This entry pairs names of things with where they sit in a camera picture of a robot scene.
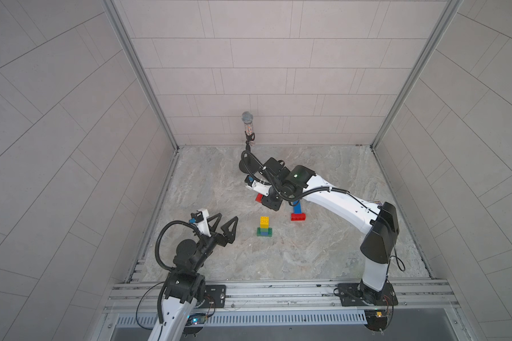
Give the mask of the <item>red long lego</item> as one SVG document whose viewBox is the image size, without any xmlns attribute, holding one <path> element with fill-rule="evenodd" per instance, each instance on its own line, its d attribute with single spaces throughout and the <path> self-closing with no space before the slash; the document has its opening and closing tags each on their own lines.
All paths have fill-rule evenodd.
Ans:
<svg viewBox="0 0 512 341">
<path fill-rule="evenodd" d="M 305 221 L 307 218 L 305 213 L 292 213 L 291 214 L 291 221 L 298 222 L 298 221 Z"/>
</svg>

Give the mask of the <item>green long lego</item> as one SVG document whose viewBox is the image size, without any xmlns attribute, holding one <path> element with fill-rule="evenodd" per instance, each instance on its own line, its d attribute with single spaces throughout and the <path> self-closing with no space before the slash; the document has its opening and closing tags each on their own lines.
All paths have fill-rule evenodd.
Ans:
<svg viewBox="0 0 512 341">
<path fill-rule="evenodd" d="M 271 237 L 272 236 L 272 228 L 263 229 L 261 227 L 257 228 L 257 236 L 258 237 Z"/>
</svg>

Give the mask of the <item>yellow small lego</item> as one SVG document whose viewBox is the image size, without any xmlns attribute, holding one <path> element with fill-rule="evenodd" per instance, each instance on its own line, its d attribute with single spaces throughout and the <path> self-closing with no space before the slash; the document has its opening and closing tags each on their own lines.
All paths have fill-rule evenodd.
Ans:
<svg viewBox="0 0 512 341">
<path fill-rule="evenodd" d="M 269 219 L 269 217 L 262 216 L 260 218 L 260 226 L 261 225 L 268 225 L 268 226 L 270 226 L 270 219 Z"/>
</svg>

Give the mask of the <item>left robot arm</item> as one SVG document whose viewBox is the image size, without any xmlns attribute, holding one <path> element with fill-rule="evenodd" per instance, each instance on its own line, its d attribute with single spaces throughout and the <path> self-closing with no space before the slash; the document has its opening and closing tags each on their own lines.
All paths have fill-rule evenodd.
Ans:
<svg viewBox="0 0 512 341">
<path fill-rule="evenodd" d="M 197 304 L 205 299 L 206 280 L 199 269 L 217 246 L 225 247 L 236 240 L 238 217 L 220 224 L 222 214 L 208 216 L 203 211 L 191 215 L 188 222 L 173 220 L 167 223 L 156 239 L 154 255 L 160 267 L 167 270 L 163 286 L 157 299 L 157 321 L 150 340 L 179 340 L 190 315 Z M 165 233 L 174 226 L 186 227 L 198 237 L 198 241 L 187 239 L 176 248 L 174 265 L 166 265 L 160 254 L 160 245 Z"/>
</svg>

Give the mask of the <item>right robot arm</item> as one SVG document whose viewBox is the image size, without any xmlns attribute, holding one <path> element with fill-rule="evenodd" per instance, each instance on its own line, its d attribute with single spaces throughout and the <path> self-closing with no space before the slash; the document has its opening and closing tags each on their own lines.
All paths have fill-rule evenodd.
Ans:
<svg viewBox="0 0 512 341">
<path fill-rule="evenodd" d="M 400 234 L 396 207 L 388 202 L 378 204 L 362 200 L 305 166 L 289 170 L 271 158 L 257 172 L 263 178 L 250 173 L 245 186 L 262 196 L 261 203 L 265 207 L 277 211 L 284 201 L 294 205 L 306 200 L 343 218 L 364 235 L 360 246 L 365 257 L 364 272 L 355 292 L 368 305 L 381 302 Z"/>
</svg>

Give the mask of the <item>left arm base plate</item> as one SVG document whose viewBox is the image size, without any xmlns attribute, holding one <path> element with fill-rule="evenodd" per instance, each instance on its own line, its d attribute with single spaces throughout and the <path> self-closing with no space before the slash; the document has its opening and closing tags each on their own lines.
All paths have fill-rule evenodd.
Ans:
<svg viewBox="0 0 512 341">
<path fill-rule="evenodd" d="M 226 285 L 207 285 L 203 301 L 196 305 L 197 309 L 224 308 L 226 300 Z"/>
</svg>

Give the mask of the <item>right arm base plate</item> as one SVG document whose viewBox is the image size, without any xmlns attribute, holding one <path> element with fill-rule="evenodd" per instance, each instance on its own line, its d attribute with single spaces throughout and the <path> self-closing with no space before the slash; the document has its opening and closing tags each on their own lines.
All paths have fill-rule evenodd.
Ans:
<svg viewBox="0 0 512 341">
<path fill-rule="evenodd" d="M 387 306 L 398 305 L 398 298 L 390 282 L 386 282 L 382 291 L 360 289 L 361 284 L 338 284 L 334 295 L 340 298 L 343 307 L 349 306 Z"/>
</svg>

